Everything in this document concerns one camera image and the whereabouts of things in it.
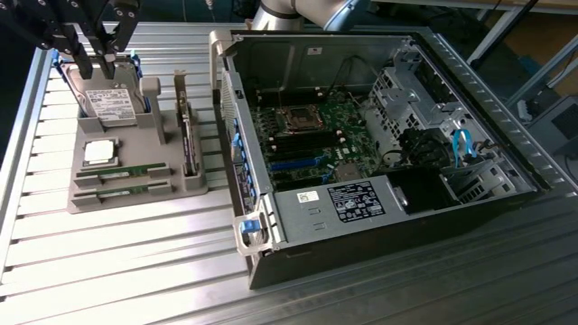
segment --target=metal bracket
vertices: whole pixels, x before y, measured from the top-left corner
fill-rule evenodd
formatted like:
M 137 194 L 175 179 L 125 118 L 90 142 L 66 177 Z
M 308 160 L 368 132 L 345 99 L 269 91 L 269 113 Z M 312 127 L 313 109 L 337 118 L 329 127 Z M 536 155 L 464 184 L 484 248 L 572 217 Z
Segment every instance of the metal bracket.
M 212 74 L 212 89 L 216 90 L 217 86 L 217 57 L 228 54 L 229 49 L 238 40 L 234 40 L 230 30 L 214 30 L 209 34 L 209 70 Z
M 252 212 L 249 215 L 241 215 L 234 218 L 234 233 L 236 233 L 236 241 L 237 241 L 237 250 L 244 256 L 252 256 L 268 249 L 273 249 L 273 237 L 269 235 L 268 241 L 262 244 L 248 246 L 244 241 L 242 235 L 242 223 L 248 220 L 260 220 L 262 222 L 262 214 L 265 212 L 260 209 L 256 212 Z

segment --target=robotic arm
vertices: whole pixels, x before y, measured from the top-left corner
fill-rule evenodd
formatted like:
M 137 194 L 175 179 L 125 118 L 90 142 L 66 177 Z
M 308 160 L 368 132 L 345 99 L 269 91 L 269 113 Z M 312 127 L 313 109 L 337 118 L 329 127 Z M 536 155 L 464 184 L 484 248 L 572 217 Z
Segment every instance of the robotic arm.
M 109 33 L 102 23 L 106 6 L 119 21 Z M 107 79 L 115 75 L 115 53 L 125 51 L 139 22 L 141 0 L 0 0 L 0 20 L 42 49 L 58 49 L 77 62 L 83 79 L 93 77 L 93 61 L 79 42 L 75 25 L 91 42 Z

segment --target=blue latch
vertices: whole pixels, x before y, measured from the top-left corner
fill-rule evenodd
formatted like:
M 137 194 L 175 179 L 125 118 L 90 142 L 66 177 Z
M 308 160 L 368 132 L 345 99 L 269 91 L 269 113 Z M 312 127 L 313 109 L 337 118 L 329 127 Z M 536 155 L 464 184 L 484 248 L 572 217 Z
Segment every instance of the blue latch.
M 232 146 L 233 147 L 237 147 L 240 145 L 240 140 L 241 139 L 242 139 L 242 135 L 238 132 L 238 133 L 236 133 L 234 140 L 232 141 Z
M 53 51 L 53 66 L 55 67 L 58 74 L 63 77 L 65 82 L 69 83 L 69 81 L 65 78 L 63 66 L 61 64 L 62 64 L 61 54 L 58 53 L 58 50 L 55 49 Z
M 249 234 L 252 232 L 258 232 L 262 230 L 262 225 L 260 220 L 245 220 L 241 225 L 242 234 Z

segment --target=cpu socket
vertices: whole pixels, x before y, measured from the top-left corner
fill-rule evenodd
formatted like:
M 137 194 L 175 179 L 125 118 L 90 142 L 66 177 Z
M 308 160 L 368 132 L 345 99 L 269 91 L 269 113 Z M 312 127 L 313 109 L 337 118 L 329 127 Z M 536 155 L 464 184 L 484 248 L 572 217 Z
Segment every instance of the cpu socket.
M 284 120 L 285 133 L 302 133 L 324 128 L 324 120 L 316 105 L 290 106 L 282 108 L 278 114 Z

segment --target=metal slatted surface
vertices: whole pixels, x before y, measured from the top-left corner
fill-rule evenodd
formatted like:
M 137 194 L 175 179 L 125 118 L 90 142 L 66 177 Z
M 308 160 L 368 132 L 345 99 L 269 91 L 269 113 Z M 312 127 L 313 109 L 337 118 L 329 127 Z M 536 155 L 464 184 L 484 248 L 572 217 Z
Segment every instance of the metal slatted surface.
M 3 325 L 576 324 L 577 202 L 563 188 L 465 236 L 249 291 L 209 90 L 216 27 L 242 25 L 141 24 L 130 46 L 145 74 L 161 78 L 162 108 L 174 105 L 174 69 L 192 73 L 212 186 L 205 196 L 65 211 L 78 107 L 45 68 L 10 178 Z

